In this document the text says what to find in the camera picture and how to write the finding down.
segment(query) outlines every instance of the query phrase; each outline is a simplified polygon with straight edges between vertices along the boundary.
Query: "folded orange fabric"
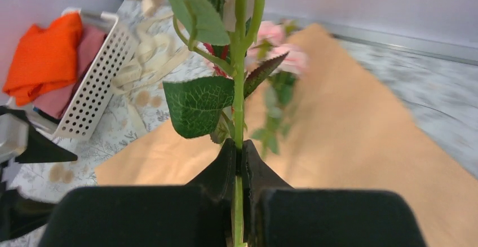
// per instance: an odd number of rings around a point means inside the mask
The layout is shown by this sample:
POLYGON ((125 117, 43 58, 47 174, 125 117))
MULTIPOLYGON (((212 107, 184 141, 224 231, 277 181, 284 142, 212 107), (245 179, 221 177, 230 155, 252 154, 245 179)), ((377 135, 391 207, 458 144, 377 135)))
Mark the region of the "folded orange fabric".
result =
POLYGON ((25 105, 77 80, 77 47, 83 32, 78 13, 66 14, 47 29, 32 25, 20 39, 3 92, 25 105))

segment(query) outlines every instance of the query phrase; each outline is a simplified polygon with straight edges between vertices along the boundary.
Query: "white basket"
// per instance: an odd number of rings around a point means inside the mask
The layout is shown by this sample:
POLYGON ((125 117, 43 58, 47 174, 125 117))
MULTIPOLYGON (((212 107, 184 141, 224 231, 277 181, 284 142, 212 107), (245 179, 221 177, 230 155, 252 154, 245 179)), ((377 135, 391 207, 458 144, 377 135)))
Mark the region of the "white basket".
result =
MULTIPOLYGON (((112 97, 109 89, 111 78, 116 76, 122 65, 131 60, 138 41, 128 27, 119 21, 116 14, 106 12, 95 14, 79 8, 68 8, 62 15, 70 12, 79 12, 84 24, 94 25, 109 33, 56 130, 49 133, 45 130, 48 128, 40 126, 37 129, 42 129, 49 138, 88 140, 112 97)), ((32 114, 31 105, 21 108, 26 110, 27 114, 32 114)), ((42 125, 42 122, 36 122, 36 125, 42 125)))

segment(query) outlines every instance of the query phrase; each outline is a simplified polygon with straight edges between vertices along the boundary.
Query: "floral tablecloth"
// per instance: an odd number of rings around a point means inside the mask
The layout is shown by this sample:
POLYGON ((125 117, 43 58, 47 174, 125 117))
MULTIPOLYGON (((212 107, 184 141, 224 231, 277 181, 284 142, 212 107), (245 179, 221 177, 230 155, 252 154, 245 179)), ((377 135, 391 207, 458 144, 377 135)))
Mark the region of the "floral tablecloth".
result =
MULTIPOLYGON (((140 4, 125 0, 118 10, 122 22, 133 31, 144 18, 140 4)), ((153 28, 174 34, 172 22, 153 28)), ((417 125, 470 173, 478 177, 478 67, 393 51, 386 48, 341 41, 341 45, 364 68, 385 83, 412 111, 417 125)), ((165 77, 167 81, 209 75, 201 57, 190 58, 165 77)), ((133 102, 148 130, 169 119, 160 83, 138 90, 133 102)), ((78 161, 63 164, 23 165, 12 182, 24 195, 59 201, 69 190, 96 185, 93 168, 138 137, 128 116, 125 101, 114 96, 87 142, 56 138, 62 147, 76 153, 78 161)), ((36 246, 40 228, 0 246, 36 246)))

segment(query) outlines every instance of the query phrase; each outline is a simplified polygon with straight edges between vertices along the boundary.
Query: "beige ribbon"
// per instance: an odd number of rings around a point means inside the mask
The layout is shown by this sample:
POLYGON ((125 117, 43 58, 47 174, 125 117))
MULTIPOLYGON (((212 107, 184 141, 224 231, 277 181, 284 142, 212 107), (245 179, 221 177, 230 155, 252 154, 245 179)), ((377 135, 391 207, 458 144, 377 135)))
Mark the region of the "beige ribbon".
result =
POLYGON ((186 46, 175 52, 176 46, 173 36, 166 33, 158 33, 152 36, 148 33, 148 29, 153 24, 170 17, 172 17, 172 12, 168 12, 160 17, 147 19, 138 24, 136 33, 140 43, 138 48, 136 48, 135 56, 111 79, 111 91, 115 95, 123 95, 125 97, 131 123, 138 137, 145 135, 148 131, 138 114, 138 110, 131 102, 131 92, 158 82, 188 59, 189 56, 189 50, 186 46), (165 50, 160 54, 156 54, 160 48, 165 48, 165 50), (147 80, 137 82, 150 74, 152 75, 147 80))

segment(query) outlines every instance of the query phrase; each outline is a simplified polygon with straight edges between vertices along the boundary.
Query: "white wall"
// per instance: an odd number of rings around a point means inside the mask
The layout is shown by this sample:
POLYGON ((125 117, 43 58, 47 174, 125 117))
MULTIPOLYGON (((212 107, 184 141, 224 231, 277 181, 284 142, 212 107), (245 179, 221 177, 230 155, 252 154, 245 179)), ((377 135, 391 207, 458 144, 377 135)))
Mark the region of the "white wall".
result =
POLYGON ((478 0, 267 0, 266 11, 478 48, 478 0))
MULTIPOLYGON (((68 6, 116 12, 122 0, 0 0, 0 86, 20 37, 33 24, 48 26, 68 6)), ((0 95, 0 104, 7 96, 0 95)))

